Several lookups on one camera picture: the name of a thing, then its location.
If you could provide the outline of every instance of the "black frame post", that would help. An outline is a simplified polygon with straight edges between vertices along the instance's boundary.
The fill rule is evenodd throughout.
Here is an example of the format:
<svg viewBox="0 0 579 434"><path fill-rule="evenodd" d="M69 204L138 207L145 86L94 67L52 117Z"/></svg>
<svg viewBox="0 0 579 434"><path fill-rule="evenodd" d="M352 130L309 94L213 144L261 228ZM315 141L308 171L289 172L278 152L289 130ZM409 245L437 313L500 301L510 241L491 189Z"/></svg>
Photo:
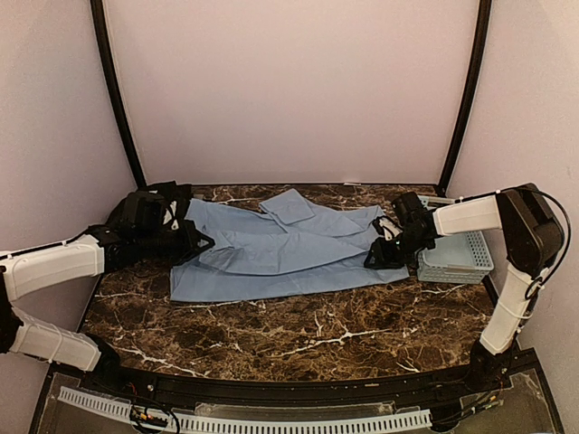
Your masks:
<svg viewBox="0 0 579 434"><path fill-rule="evenodd" d="M469 71L464 84L459 115L457 116L454 132L452 133L451 145L449 146L449 152L446 155L441 179L437 185L438 193L443 196L446 195L446 190L449 188L449 184L451 183L452 173L454 172L454 167L459 158L462 139L464 138L464 133L467 129L467 124L469 123L470 110L472 109L474 94L477 89L477 83L479 82L482 55L485 51L485 43L487 41L491 5L492 0L480 0L479 2L479 17L477 18L477 28L474 33Z"/></svg>
<svg viewBox="0 0 579 434"><path fill-rule="evenodd" d="M90 9L92 10L92 22L94 23L94 31L97 35L97 44L99 46L100 62L102 63L102 70L105 74L105 81L109 89L109 98L112 109L115 113L117 126L119 127L120 139L125 148L128 164L135 179L138 188L146 187L147 181L143 168L138 160L137 149L133 136L130 133L130 128L127 121L127 113L123 105L123 99L120 95L119 81L117 80L117 73L115 72L115 64L112 59L112 52L110 51L109 33L107 32L107 20L105 17L104 6L102 0L90 0Z"/></svg>

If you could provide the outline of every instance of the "white plastic basket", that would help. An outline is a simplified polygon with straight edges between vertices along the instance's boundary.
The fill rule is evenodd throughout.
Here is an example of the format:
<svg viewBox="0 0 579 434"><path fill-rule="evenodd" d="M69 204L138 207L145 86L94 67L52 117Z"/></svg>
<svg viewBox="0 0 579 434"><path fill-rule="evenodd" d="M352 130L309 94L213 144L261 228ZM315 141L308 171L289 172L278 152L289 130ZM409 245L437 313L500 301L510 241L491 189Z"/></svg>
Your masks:
<svg viewBox="0 0 579 434"><path fill-rule="evenodd" d="M452 199L419 196L428 209L454 203ZM493 269L481 231L437 239L436 248L418 254L418 279L423 282L480 283Z"/></svg>

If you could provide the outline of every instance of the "perforated white strip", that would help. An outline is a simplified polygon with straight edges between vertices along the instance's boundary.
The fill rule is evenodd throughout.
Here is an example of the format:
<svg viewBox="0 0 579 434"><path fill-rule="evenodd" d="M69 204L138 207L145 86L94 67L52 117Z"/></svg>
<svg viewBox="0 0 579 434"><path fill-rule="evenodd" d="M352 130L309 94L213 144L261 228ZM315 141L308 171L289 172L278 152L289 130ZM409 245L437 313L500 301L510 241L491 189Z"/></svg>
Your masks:
<svg viewBox="0 0 579 434"><path fill-rule="evenodd" d="M130 403L126 400L103 398L91 393L61 387L59 401L109 419L130 423L128 418ZM167 419L163 413L156 411L150 411L150 413ZM307 422L226 420L204 418L179 412L176 412L176 416L181 425L181 432L184 434L383 434L429 428L432 425L429 410L410 411L375 418ZM166 432L175 431L175 421L170 420Z"/></svg>

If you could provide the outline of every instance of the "marble tabletop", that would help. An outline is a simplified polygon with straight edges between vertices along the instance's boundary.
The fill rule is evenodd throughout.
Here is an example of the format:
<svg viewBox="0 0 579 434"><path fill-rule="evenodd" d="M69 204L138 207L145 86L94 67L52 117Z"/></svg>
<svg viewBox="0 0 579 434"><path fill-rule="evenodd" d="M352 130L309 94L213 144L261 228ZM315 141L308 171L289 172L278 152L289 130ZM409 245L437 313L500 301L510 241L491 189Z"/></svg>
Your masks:
<svg viewBox="0 0 579 434"><path fill-rule="evenodd" d="M205 200L258 211L289 188L337 210L380 205L426 185L196 187ZM329 381L466 364L492 304L482 285L408 279L338 292L217 304L169 301L170 265L142 261L104 277L82 332L107 340L125 366L245 381Z"/></svg>

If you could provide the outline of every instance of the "blue fabric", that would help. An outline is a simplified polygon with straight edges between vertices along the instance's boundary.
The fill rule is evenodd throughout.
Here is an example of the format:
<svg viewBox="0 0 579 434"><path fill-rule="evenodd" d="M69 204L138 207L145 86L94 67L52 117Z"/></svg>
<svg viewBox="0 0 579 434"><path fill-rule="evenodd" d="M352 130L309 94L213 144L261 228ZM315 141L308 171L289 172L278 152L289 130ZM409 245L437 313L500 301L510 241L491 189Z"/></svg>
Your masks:
<svg viewBox="0 0 579 434"><path fill-rule="evenodd" d="M359 288L407 278L406 268L364 268L377 207L338 212L289 190L265 213L193 199L186 218L215 246L171 273L171 299L214 302Z"/></svg>

